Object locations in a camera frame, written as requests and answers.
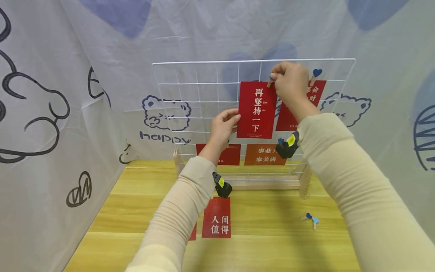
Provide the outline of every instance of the beige sleeve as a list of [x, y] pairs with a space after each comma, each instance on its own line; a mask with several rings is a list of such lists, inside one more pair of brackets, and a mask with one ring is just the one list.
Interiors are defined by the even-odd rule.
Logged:
[[435, 271], [434, 244], [335, 114], [307, 117], [298, 131], [304, 157], [346, 221], [361, 270]]
[[187, 241], [213, 196], [215, 169], [205, 158], [189, 160], [154, 214], [127, 272], [181, 271]]

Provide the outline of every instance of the red card on table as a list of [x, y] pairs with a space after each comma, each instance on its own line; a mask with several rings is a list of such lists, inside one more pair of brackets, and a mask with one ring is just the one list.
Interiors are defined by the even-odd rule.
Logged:
[[[311, 81], [308, 82], [307, 97], [316, 107], [319, 104], [320, 97], [326, 85], [326, 80], [316, 80], [313, 86], [310, 86]], [[276, 131], [294, 131], [298, 128], [296, 118], [291, 114], [288, 107], [282, 103], [281, 110], [279, 111], [278, 121], [276, 123]]]
[[243, 81], [240, 83], [237, 138], [272, 139], [277, 95], [275, 84]]
[[[199, 155], [205, 144], [196, 144], [196, 155]], [[219, 157], [218, 165], [240, 165], [240, 144], [230, 144]]]
[[189, 241], [195, 241], [195, 240], [196, 240], [196, 225], [197, 225], [197, 224], [195, 224], [195, 226], [193, 227], [193, 231], [192, 231], [192, 233], [191, 233], [191, 236], [190, 236], [190, 238], [189, 238]]
[[203, 238], [231, 238], [230, 198], [214, 197], [204, 210]]
[[275, 151], [276, 144], [248, 144], [244, 165], [285, 165], [287, 159]]

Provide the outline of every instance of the black wrist clip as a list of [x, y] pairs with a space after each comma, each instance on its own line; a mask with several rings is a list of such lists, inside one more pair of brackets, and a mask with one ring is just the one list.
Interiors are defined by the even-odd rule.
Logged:
[[221, 175], [216, 172], [213, 172], [213, 180], [216, 184], [215, 188], [218, 196], [227, 198], [233, 190], [231, 185], [228, 182], [224, 182], [224, 179], [221, 177]]
[[295, 131], [289, 139], [279, 142], [275, 147], [275, 151], [283, 159], [291, 158], [293, 157], [296, 149], [298, 148], [298, 142], [299, 132]]

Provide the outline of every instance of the grid frame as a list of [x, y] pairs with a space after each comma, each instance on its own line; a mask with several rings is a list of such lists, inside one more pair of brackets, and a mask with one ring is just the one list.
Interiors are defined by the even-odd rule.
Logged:
[[[159, 90], [159, 94], [160, 94], [160, 98], [162, 100], [162, 105], [163, 105], [163, 110], [164, 110], [164, 114], [166, 117], [168, 117], [168, 110], [170, 110], [166, 105], [169, 104], [175, 104], [175, 103], [199, 103], [200, 107], [199, 107], [199, 117], [176, 117], [176, 116], [171, 116], [170, 119], [172, 120], [177, 120], [177, 119], [199, 119], [201, 121], [204, 120], [210, 120], [213, 117], [206, 117], [204, 116], [204, 113], [202, 111], [202, 105], [210, 105], [210, 103], [214, 103], [217, 106], [217, 110], [218, 112], [220, 112], [222, 110], [222, 107], [224, 104], [231, 104], [233, 105], [233, 107], [238, 107], [239, 104], [239, 98], [240, 98], [240, 82], [244, 81], [241, 79], [241, 65], [245, 65], [245, 64], [255, 64], [255, 65], [259, 65], [259, 73], [258, 73], [258, 81], [261, 81], [262, 79], [262, 70], [263, 68], [267, 65], [268, 67], [271, 64], [277, 64], [279, 62], [282, 61], [292, 61], [292, 62], [299, 62], [299, 63], [324, 63], [324, 62], [349, 62], [350, 63], [350, 68], [348, 69], [348, 72], [345, 75], [345, 78], [339, 78], [339, 79], [319, 79], [319, 80], [326, 80], [327, 84], [328, 82], [335, 82], [335, 83], [342, 83], [341, 89], [339, 91], [339, 96], [341, 97], [341, 95], [344, 92], [346, 83], [349, 80], [349, 77], [351, 75], [351, 72], [355, 66], [355, 62], [356, 59], [354, 58], [312, 58], [312, 59], [272, 59], [272, 60], [222, 60], [222, 61], [184, 61], [184, 62], [158, 62], [158, 63], [153, 63], [152, 64], [152, 68], [153, 68], [153, 73], [154, 73], [154, 77], [156, 79], [156, 83], [158, 86], [158, 90]], [[216, 81], [211, 81], [210, 79], [208, 80], [204, 80], [202, 77], [198, 76], [198, 66], [197, 65], [228, 65], [228, 64], [234, 64], [237, 65], [237, 80], [235, 81], [226, 81], [226, 80], [220, 80], [220, 76], [219, 76], [219, 71], [218, 69], [216, 69], [216, 77], [215, 80]], [[179, 68], [178, 67], [183, 67], [183, 66], [195, 66], [194, 69], [194, 74], [192, 73], [192, 80], [186, 80], [184, 78], [184, 76], [180, 76], [179, 74]], [[171, 67], [174, 70], [175, 73], [175, 79], [176, 81], [165, 81], [165, 80], [161, 80], [159, 79], [159, 75], [158, 75], [158, 68], [159, 67], [169, 67], [169, 70], [171, 69]], [[222, 97], [220, 97], [220, 91], [219, 91], [219, 87], [220, 86], [226, 86], [226, 85], [236, 85], [237, 86], [237, 98], [233, 101], [230, 100], [221, 100]], [[202, 101], [201, 100], [201, 91], [200, 91], [200, 86], [216, 86], [217, 89], [217, 100], [211, 100], [211, 101]], [[162, 92], [162, 88], [163, 86], [176, 86], [178, 88], [178, 93], [180, 95], [180, 99], [179, 100], [170, 100], [168, 99], [167, 101], [164, 98], [164, 94]], [[185, 87], [185, 86], [189, 86], [192, 88], [196, 88], [197, 91], [197, 100], [192, 100], [192, 99], [187, 99], [187, 100], [183, 100], [183, 95], [182, 95], [182, 91], [181, 91], [181, 87]], [[319, 102], [319, 105], [323, 102], [323, 101], [335, 101], [334, 106], [332, 107], [331, 112], [334, 112], [334, 109], [337, 107], [338, 104], [338, 100], [339, 99], [321, 99]], [[206, 138], [205, 135], [209, 134], [208, 128], [204, 127], [204, 123], [202, 123], [201, 129], [200, 130], [195, 130], [195, 131], [183, 131], [183, 130], [176, 130], [173, 129], [171, 127], [171, 122], [170, 119], [167, 119], [167, 127], [170, 130], [170, 134], [171, 137], [174, 138], [176, 137], [175, 135], [181, 135], [184, 133], [193, 133], [193, 134], [200, 134], [203, 135], [203, 140], [202, 141], [196, 141], [196, 142], [189, 142], [189, 143], [177, 143], [175, 141], [174, 142], [174, 150], [178, 150], [179, 148], [181, 148], [182, 146], [191, 146], [194, 147], [197, 143], [206, 143]], [[240, 143], [243, 146], [246, 146], [249, 143]], [[196, 152], [180, 152], [178, 153], [178, 156], [181, 157], [181, 161], [180, 164], [182, 166], [184, 166], [186, 164], [186, 161], [193, 157], [196, 156]], [[241, 152], [241, 158], [240, 161], [243, 161], [245, 157], [244, 152]], [[301, 176], [303, 175], [305, 168], [307, 166], [306, 161], [304, 161], [302, 159], [302, 153], [300, 152], [300, 150], [298, 150], [297, 154], [295, 154], [293, 156], [292, 160], [288, 160], [286, 162], [286, 164], [284, 166], [264, 166], [264, 165], [259, 165], [259, 166], [254, 166], [254, 167], [246, 167], [243, 165], [240, 166], [221, 166], [219, 165], [217, 168], [217, 171], [224, 177], [225, 180], [228, 181], [251, 181], [251, 182], [256, 182], [256, 181], [277, 181], [277, 182], [281, 182], [281, 181], [289, 181], [289, 180], [295, 180], [297, 179], [298, 181], [301, 179]]]

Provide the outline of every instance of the wooden tabletop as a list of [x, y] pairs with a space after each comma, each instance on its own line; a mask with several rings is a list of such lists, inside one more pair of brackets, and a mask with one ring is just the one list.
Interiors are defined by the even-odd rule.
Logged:
[[[175, 179], [171, 161], [130, 163], [65, 271], [124, 271]], [[201, 215], [183, 271], [360, 271], [345, 222], [315, 177], [308, 195], [303, 201], [297, 191], [233, 191], [231, 238], [201, 238]], [[320, 219], [317, 231], [299, 221], [307, 212]]]

